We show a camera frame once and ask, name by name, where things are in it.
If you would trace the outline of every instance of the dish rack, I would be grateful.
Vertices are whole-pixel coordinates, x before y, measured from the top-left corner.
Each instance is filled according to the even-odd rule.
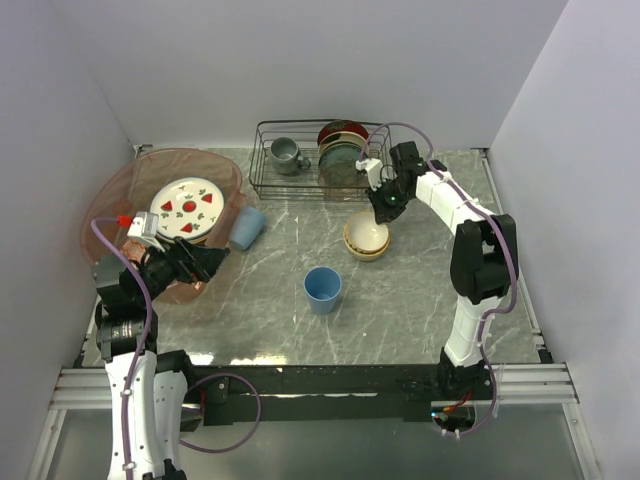
[[[292,200],[367,200],[366,186],[319,185],[318,145],[320,130],[335,119],[320,120],[268,120],[260,122],[256,128],[256,138],[251,155],[249,183],[261,199]],[[358,122],[371,134],[380,123]],[[300,147],[300,154],[311,161],[308,170],[300,170],[296,175],[278,173],[267,156],[267,150],[276,138],[288,137]],[[391,132],[388,127],[376,133],[369,144],[369,157],[380,159],[384,165],[391,165],[389,148]]]

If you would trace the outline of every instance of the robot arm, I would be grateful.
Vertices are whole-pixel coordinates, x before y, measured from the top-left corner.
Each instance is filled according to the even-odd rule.
[[[455,236],[450,273],[458,302],[453,329],[440,358],[439,384],[443,394],[464,393],[472,389],[475,382],[484,381],[484,363],[478,342],[482,315],[497,307],[509,290],[509,273],[495,233],[469,206],[491,216],[498,224],[517,272],[515,222],[509,215],[495,215],[478,205],[437,160],[432,165],[439,170],[439,175],[429,170],[414,142],[400,143],[390,154],[392,175],[378,159],[366,159],[356,164],[369,179],[367,196],[374,208],[376,222],[395,220],[404,212],[407,203],[417,198],[431,207]],[[490,322],[491,318],[486,320],[482,342]]]
[[[139,212],[128,236],[149,246],[138,273],[151,298],[172,282],[209,281],[229,253],[227,249],[191,245],[176,237],[174,244],[155,239],[157,216]],[[145,328],[146,305],[131,273],[113,254],[93,267],[101,302],[96,308],[97,343],[111,386],[113,443],[109,480],[185,480],[178,459],[181,407],[195,374],[183,351],[157,355],[158,318],[152,311],[151,329],[136,361],[133,381],[125,381]],[[124,420],[131,458],[124,461]]]

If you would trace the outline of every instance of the black base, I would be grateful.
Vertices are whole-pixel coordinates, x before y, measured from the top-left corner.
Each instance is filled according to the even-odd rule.
[[[402,418],[429,422],[432,401],[457,400],[445,396],[438,387],[438,365],[221,366],[195,370],[197,378],[224,372],[246,378],[261,395],[262,421]],[[204,425],[253,421],[256,400],[249,393],[240,381],[213,381],[206,387]],[[476,384],[473,388],[474,400],[490,400],[491,394],[491,386]],[[200,404],[201,392],[191,392],[186,401]]]

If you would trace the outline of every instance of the marble countertop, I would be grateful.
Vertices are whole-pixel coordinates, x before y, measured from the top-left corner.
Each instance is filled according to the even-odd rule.
[[[453,237],[420,202],[389,225],[392,242],[371,263],[350,256],[342,229],[368,203],[260,200],[248,181],[251,149],[212,149],[244,173],[247,204],[267,216],[252,247],[232,251],[204,293],[188,305],[154,303],[158,352],[185,349],[197,365],[436,363],[451,326],[456,293],[449,278]],[[496,211],[477,151],[436,158],[484,206]],[[327,265],[342,276],[335,311],[311,313],[302,281]],[[496,318],[487,342],[499,363],[538,362],[522,299]],[[95,340],[84,365],[101,360]]]

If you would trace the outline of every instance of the blue cup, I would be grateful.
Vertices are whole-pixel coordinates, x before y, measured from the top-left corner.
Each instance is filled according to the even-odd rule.
[[[267,217],[260,210],[248,206],[242,207],[231,229],[229,243],[233,248],[246,250],[256,239],[266,221]]]
[[[309,298],[313,313],[327,315],[336,306],[342,290],[342,279],[329,267],[315,267],[304,277],[304,291]]]

